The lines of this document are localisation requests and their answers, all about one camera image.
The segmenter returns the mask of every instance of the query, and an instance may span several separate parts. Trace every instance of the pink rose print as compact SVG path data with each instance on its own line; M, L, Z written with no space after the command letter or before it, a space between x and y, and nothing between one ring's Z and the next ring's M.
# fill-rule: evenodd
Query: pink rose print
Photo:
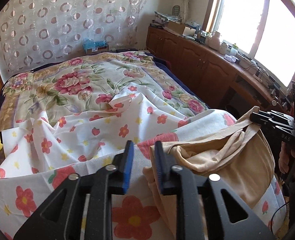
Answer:
M0 178L3 179L5 178L5 170L0 168Z
M130 90L130 91L132 91L132 92L133 92L133 91L137 91L137 87L133 87L133 86L131 86L131 87L128 88L128 90Z
M280 193L281 189L280 189L280 185L278 184L278 182L275 182L275 190L274 193L275 195L278 195Z
M81 63L83 63L83 62L84 62L83 59L80 58L80 57L78 57L78 58L73 58L73 59L71 59L71 60L68 62L68 64L69 64L70 66L76 66L76 65L81 64Z
M232 124L235 123L235 121L233 120L232 117L230 117L228 114L223 114L223 118L224 118L224 124L227 125L227 126L230 126Z
M10 152L10 154L11 153L14 153L14 152L16 152L17 151L17 149L18 149L18 144L17 145L15 145L15 147L13 148L13 150Z
M66 124L66 120L65 117L61 117L60 119L58 119L59 122L59 127L63 127Z
M112 95L111 94L99 94L98 95L98 98L95 100L95 102L97 104L100 104L100 103L108 103L112 100Z
M46 138L43 139L43 142L41 143L42 146L42 152L49 154L50 153L50 147L52 147L52 142L48 141Z
M33 200L33 192L30 188L23 190L21 186L16 187L17 198L15 206L18 210L22 210L25 217L30 217L31 212L35 212L36 205Z
M82 91L81 85L88 84L90 80L87 78L88 75L85 72L68 73L63 75L54 84L54 89L59 91L60 94L77 95Z
M172 99L171 90L164 90L162 95L167 99Z
M78 158L79 162L86 162L87 159L84 155L81 155L79 158Z
M100 129L97 129L97 128L93 128L92 129L92 134L94 135L94 136L97 136L97 135L99 135L100 134Z
M122 136L123 138L125 137L125 136L127 136L128 135L128 133L129 133L129 129L127 129L127 124L126 125L124 125L124 127L121 127L120 128L120 133L119 133L119 136Z
M190 123L190 122L191 122L191 119L188 119L188 120L181 120L181 121L178 122L178 124L177 124L177 128L180 128L180 127L182 127L182 126L184 126L184 125L186 125L186 124L188 124L188 123Z
M160 218L156 206L143 207L135 196L127 196L122 207L112 208L112 222L118 223L114 234L118 238L147 240L152 236L151 223Z
M114 107L116 108L122 108L124 106L124 104L122 103L118 103L118 104L115 104Z
M33 174L39 173L39 170L37 168L32 167L32 173Z
M161 142L177 142L178 137L176 133L169 132L165 134L160 134L157 137L154 137L153 139L146 140L144 142L140 142L137 144L138 148L140 149L141 153L145 158L150 160L150 146L154 145L156 141Z
M112 109L108 109L105 110L106 112L116 112L118 110L118 108L112 108Z
M148 108L147 108L147 113L148 114L153 114L153 107L151 107L151 106L149 106Z
M96 114L93 117L91 117L89 120L94 121L94 120L101 119L101 118L103 118L103 117L100 117L98 114Z
M161 116L157 117L157 123L165 124L167 119L167 115L161 114Z
M263 215L267 214L267 211L268 211L268 202L264 201L263 206L262 206Z
M188 105L193 111L197 113L201 113L204 111L204 106L202 106L201 103L195 99L190 99L188 101Z
M72 166L57 169L54 171L54 174L49 177L48 183L52 184L53 188L56 189L67 178L67 176L72 173L75 173Z
M4 235L8 240L13 240L13 238L8 233L4 232Z

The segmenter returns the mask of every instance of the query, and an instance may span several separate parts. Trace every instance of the floral bedspread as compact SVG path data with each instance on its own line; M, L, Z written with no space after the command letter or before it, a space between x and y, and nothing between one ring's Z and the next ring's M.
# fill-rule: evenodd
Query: floral bedspread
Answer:
M9 79L3 90L0 131L35 118L43 110L52 126L62 116L108 110L112 98L131 82L147 86L164 104L187 117L207 110L203 102L184 91L143 52L101 53ZM136 87L128 90L131 95Z

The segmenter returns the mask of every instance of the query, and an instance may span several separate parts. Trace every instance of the cable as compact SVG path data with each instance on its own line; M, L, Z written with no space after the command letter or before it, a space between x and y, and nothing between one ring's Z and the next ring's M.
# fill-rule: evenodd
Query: cable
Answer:
M273 226L273 218L274 218L274 216L276 215L276 213L282 208L282 207L284 207L286 204L288 204L289 203L289 201L287 201L284 205L281 205L275 212L274 212L274 214L273 214L273 216L272 216L272 218L271 218L271 224L270 224L270 227L271 227L271 232L272 232L272 234L274 234L273 233L273 228L272 228L272 226Z

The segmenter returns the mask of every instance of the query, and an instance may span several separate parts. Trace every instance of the folded cloth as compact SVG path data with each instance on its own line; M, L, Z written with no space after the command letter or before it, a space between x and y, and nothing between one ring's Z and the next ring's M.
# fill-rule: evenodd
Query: folded cloth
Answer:
M259 107L255 106L235 124L195 141L162 143L163 150L174 155L178 164L195 174L219 174L253 208L269 187L275 167L271 149L260 126L249 119L251 113L258 111ZM159 194L153 146L150 147L150 156L152 167L144 168L143 174L161 216L175 236L176 196Z

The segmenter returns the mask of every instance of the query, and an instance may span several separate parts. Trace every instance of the bed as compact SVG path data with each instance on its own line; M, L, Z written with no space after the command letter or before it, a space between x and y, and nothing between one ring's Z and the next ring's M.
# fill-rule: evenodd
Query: bed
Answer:
M182 141L187 135L193 140L232 125L235 118L222 110L207 111L166 64L139 51L101 53L46 65L6 82L0 93L0 230L5 236L12 239L68 174L96 172L132 140L131 187L128 195L113 198L113 207L124 212L148 207L151 217L141 218L149 223L134 235L126 234L131 224L120 228L120 221L113 220L113 237L173 238L142 175L143 167L151 165L149 146L157 140ZM18 154L22 148L25 155ZM58 153L55 160L48 158L53 152ZM274 177L253 210L269 225L283 203ZM275 216L274 230L284 216L285 208Z

